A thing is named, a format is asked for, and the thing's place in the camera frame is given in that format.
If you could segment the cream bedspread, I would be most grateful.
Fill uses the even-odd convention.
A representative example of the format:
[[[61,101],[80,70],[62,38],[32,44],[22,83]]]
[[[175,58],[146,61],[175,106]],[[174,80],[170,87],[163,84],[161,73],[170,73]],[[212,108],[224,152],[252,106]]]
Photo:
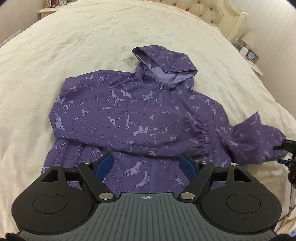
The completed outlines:
[[[64,80],[96,70],[132,72],[135,47],[185,53],[194,89],[236,125],[253,113],[295,139],[295,118],[264,87],[221,32],[181,9],[150,1],[77,1],[1,48],[1,234],[16,232],[15,198],[41,174],[54,142],[49,112]]]

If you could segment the framed photo on nightstand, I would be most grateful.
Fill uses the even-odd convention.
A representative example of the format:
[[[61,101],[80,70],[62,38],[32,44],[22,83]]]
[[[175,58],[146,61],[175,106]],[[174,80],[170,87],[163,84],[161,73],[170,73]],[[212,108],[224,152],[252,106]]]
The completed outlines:
[[[248,50],[245,57],[254,64],[256,64],[257,61],[259,60],[259,56],[257,54],[255,54],[254,51],[251,49]]]

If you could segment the cream right nightstand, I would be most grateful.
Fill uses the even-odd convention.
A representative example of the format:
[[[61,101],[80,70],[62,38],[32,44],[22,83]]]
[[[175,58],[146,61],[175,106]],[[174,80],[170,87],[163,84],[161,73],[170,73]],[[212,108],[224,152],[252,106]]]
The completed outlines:
[[[237,39],[233,39],[232,40],[232,45],[237,49],[237,51],[240,51],[240,45]],[[250,59],[248,59],[246,56],[243,56],[244,60],[248,63],[248,65],[250,66],[250,68],[254,71],[254,73],[260,78],[263,77],[263,73],[262,71],[259,69],[259,67],[253,63]]]

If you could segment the cream table lamp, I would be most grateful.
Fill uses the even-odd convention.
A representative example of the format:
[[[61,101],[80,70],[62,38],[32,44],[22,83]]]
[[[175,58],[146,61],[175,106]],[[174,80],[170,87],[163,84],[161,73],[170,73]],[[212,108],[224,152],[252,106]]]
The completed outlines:
[[[240,47],[250,47],[253,48],[255,44],[256,37],[251,29],[248,29],[239,39]]]

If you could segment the purple patterned hooded jacket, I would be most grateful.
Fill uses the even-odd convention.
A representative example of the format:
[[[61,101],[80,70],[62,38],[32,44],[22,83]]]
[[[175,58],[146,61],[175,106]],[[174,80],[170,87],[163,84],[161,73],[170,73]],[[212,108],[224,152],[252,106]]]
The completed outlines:
[[[178,164],[182,153],[217,167],[287,154],[274,149],[285,135],[258,113],[233,126],[220,103],[193,90],[198,71],[186,54],[157,45],[133,54],[133,73],[100,70],[65,80],[49,114],[55,142],[44,171],[111,152],[113,168],[103,181],[114,194],[179,194],[188,184]]]

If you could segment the cream tufted headboard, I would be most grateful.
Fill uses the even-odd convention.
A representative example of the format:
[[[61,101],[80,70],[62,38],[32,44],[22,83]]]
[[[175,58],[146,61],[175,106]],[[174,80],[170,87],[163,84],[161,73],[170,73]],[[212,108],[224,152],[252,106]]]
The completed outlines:
[[[239,32],[248,14],[238,11],[231,0],[159,1],[197,16],[209,25],[217,27],[227,40]]]

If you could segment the cream left nightstand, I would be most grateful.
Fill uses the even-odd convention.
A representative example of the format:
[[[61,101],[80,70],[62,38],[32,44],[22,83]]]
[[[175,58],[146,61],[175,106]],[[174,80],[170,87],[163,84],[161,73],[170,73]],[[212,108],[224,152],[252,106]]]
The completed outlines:
[[[39,12],[38,12],[39,17],[40,17],[40,19],[42,19],[50,14],[53,14],[65,7],[67,7],[69,4],[70,4],[69,1],[64,1],[64,4],[59,5],[58,1],[56,1],[56,6],[54,8],[52,8],[50,5],[50,1],[45,1],[45,3],[44,3],[45,8],[39,10]]]

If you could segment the cream nightstand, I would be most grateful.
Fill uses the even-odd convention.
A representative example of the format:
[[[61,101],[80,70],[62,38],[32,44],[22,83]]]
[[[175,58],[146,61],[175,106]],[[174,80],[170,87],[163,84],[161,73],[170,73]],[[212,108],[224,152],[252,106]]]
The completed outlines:
[[[237,51],[240,51],[240,45],[237,39],[233,39],[232,40],[232,45],[237,49]],[[250,66],[250,68],[254,71],[254,73],[260,78],[263,77],[263,73],[262,71],[259,69],[259,67],[253,63],[250,59],[248,59],[246,56],[243,56],[244,60],[248,63],[248,65]]]
[[[69,4],[70,4],[69,1],[64,1],[64,4],[59,5],[58,1],[56,1],[56,6],[54,8],[52,8],[50,5],[50,1],[45,1],[45,3],[44,3],[45,8],[39,10],[39,12],[38,12],[39,17],[40,17],[40,19],[42,19],[50,14],[53,14],[65,7],[67,7]]]

